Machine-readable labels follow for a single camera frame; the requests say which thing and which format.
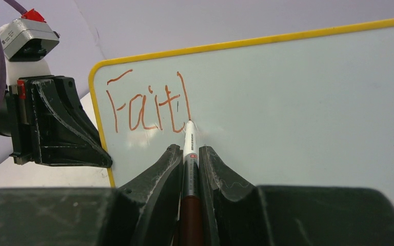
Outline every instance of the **yellow border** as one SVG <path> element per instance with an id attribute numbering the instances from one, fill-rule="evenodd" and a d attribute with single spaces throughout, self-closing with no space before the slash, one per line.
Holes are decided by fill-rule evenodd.
<path id="1" fill-rule="evenodd" d="M 138 62 L 141 60 L 150 60 L 150 59 L 157 59 L 157 58 L 164 58 L 170 56 L 178 56 L 178 55 L 186 55 L 186 54 L 194 54 L 200 52 L 207 52 L 207 51 L 214 51 L 214 50 L 224 50 L 224 49 L 232 49 L 238 47 L 245 47 L 245 46 L 253 46 L 253 45 L 263 45 L 263 44 L 270 44 L 270 43 L 278 43 L 278 42 L 285 42 L 290 40 L 297 40 L 297 39 L 305 39 L 305 38 L 312 38 L 312 37 L 322 37 L 322 36 L 329 36 L 335 34 L 343 34 L 343 33 L 350 33 L 350 32 L 359 32 L 359 31 L 366 31 L 366 30 L 373 30 L 379 28 L 387 28 L 387 27 L 394 27 L 394 18 L 393 19 L 384 19 L 378 20 L 375 22 L 366 22 L 360 24 L 353 24 L 347 26 L 339 26 L 339 27 L 332 27 L 332 28 L 324 28 L 318 30 L 311 30 L 311 31 L 304 31 L 304 32 L 296 32 L 296 33 L 289 33 L 289 34 L 281 34 L 275 36 L 268 36 L 268 37 L 258 37 L 258 38 L 251 38 L 245 40 L 238 40 L 233 42 L 226 42 L 220 44 L 213 44 L 213 45 L 203 45 L 197 46 L 192 48 L 185 48 L 179 50 L 171 50 L 171 51 L 163 51 L 151 54 L 143 54 L 143 55 L 135 55 L 123 58 L 116 58 L 110 60 L 103 60 L 97 63 L 90 72 L 88 83 L 91 92 L 91 100 L 93 102 L 94 107 L 94 114 L 96 115 L 96 122 L 99 128 L 99 135 L 102 142 L 102 147 L 106 150 L 106 143 L 105 143 L 105 136 L 102 128 L 102 121 L 99 115 L 99 108 L 97 106 L 97 98 L 96 92 L 94 90 L 94 76 L 99 68 L 109 65 L 115 64 L 123 64 L 123 63 L 131 63 L 131 62 Z M 109 181 L 112 187 L 115 187 L 114 177 L 112 176 L 112 170 L 108 168 L 108 176 Z"/>

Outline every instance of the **red connector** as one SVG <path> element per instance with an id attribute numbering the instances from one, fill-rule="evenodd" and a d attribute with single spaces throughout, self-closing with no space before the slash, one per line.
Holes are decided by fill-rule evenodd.
<path id="1" fill-rule="evenodd" d="M 36 22 L 44 22 L 46 23 L 45 19 L 43 18 L 43 16 L 38 13 L 37 11 L 35 11 L 34 9 L 31 9 L 30 11 L 26 12 L 25 14 L 22 15 L 23 19 L 30 19 L 32 21 L 36 21 Z"/>

